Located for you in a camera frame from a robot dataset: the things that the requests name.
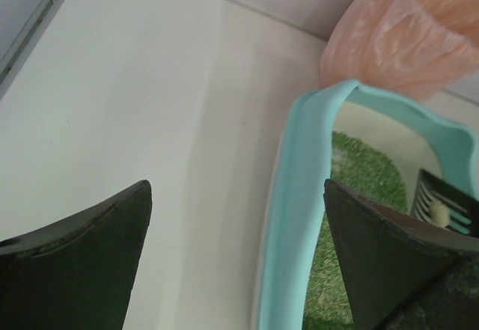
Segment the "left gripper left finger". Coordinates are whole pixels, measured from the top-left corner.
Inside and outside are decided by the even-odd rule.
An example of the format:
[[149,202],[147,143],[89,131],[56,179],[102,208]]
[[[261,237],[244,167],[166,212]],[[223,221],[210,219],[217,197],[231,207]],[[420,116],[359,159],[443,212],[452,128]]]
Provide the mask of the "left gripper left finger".
[[152,206],[142,180],[1,241],[1,328],[122,329]]

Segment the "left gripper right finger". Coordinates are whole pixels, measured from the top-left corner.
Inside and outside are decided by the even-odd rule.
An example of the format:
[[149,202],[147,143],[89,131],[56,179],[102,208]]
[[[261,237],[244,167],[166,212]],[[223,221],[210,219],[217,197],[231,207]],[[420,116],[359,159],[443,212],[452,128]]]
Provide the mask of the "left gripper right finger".
[[478,328],[478,239],[334,180],[324,201],[356,329]]

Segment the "black litter scoop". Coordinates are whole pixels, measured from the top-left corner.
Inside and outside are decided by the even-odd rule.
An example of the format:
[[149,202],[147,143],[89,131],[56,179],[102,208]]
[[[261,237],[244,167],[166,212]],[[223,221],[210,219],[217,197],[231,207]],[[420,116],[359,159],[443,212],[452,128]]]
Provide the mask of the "black litter scoop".
[[434,225],[429,212],[430,202],[434,200],[441,201],[449,209],[451,219],[445,229],[478,238],[478,200],[421,168],[412,201],[411,217]]

